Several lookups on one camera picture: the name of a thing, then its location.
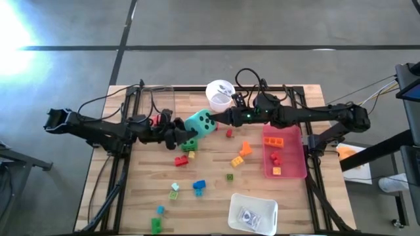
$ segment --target gray floor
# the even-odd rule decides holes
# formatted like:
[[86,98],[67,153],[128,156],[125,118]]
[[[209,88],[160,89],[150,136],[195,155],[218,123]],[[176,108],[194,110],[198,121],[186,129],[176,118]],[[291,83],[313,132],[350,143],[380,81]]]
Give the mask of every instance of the gray floor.
[[[130,0],[5,1],[3,45],[119,45]],[[408,45],[420,42],[420,14],[410,0],[193,1],[140,0],[128,45]],[[74,226],[92,149],[70,135],[43,131],[49,108],[77,109],[106,94],[117,52],[10,52],[0,54],[0,140],[16,151],[54,162],[34,169],[8,235],[69,233]],[[125,52],[118,85],[206,84],[234,80],[243,67],[269,83],[321,84],[325,100],[392,75],[398,63],[417,62],[418,50]],[[255,83],[244,74],[243,83]],[[347,100],[364,100],[379,85]],[[98,117],[103,101],[84,114]],[[407,129],[401,101],[382,96],[372,128],[347,140],[374,144]],[[392,197],[350,192],[358,229],[418,235],[405,195],[410,226],[397,217]]]

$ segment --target wooden tabletop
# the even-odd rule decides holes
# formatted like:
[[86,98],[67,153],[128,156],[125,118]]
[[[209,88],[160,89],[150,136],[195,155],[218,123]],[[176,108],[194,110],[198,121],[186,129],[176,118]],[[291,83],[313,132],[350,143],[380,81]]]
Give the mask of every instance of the wooden tabletop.
[[[308,106],[323,106],[324,99],[320,85],[303,85]],[[110,86],[108,94],[123,86]],[[279,98],[284,92],[271,92]],[[125,92],[119,92],[106,100],[103,116],[113,113],[124,101]],[[160,104],[170,106],[173,100],[162,99]],[[176,116],[186,119],[195,112],[209,108],[204,92],[176,92]],[[119,122],[116,115],[110,122]],[[312,123],[315,134],[329,128],[328,122]],[[181,156],[180,149],[167,150],[165,144],[141,144],[133,146],[124,207],[121,217],[120,233],[151,233],[151,218],[158,217],[158,205],[165,207],[162,218],[163,232],[170,233],[246,233],[228,226],[230,198],[233,193],[273,199],[278,203],[277,233],[313,233],[308,196],[304,180],[267,179],[263,174],[262,125],[244,125],[234,129],[234,138],[228,139],[228,126],[220,125],[219,130],[199,140],[196,158],[185,167],[175,167],[174,158]],[[238,156],[242,142],[248,141],[253,153],[244,158],[245,164],[237,168],[230,161]],[[85,190],[80,205],[75,229],[87,225],[87,209],[93,186],[107,156],[103,149],[95,149],[87,176]],[[103,204],[110,177],[112,158],[108,161],[100,178],[93,199],[91,218]],[[355,228],[350,201],[341,172],[339,160],[334,153],[325,153],[321,164],[325,191],[328,201],[340,217]],[[234,174],[234,181],[227,182],[226,174]],[[197,198],[192,183],[205,180],[203,197]],[[171,184],[178,183],[178,199],[168,198]],[[113,222],[116,200],[111,208],[110,222]],[[318,216],[323,226],[322,211],[317,202]]]

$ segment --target pink tray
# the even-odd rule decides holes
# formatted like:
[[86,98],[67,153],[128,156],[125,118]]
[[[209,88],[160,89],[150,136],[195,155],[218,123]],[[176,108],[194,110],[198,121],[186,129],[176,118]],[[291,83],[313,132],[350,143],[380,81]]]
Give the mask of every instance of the pink tray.
[[[264,137],[283,138],[284,142],[283,148],[264,145],[264,174],[267,178],[306,177],[305,154],[303,153],[301,130],[298,126],[278,129],[265,125],[262,130],[262,143],[264,143]],[[282,169],[281,175],[273,175],[273,167],[277,166],[274,166],[270,155],[274,151],[277,151],[283,160],[279,166]]]

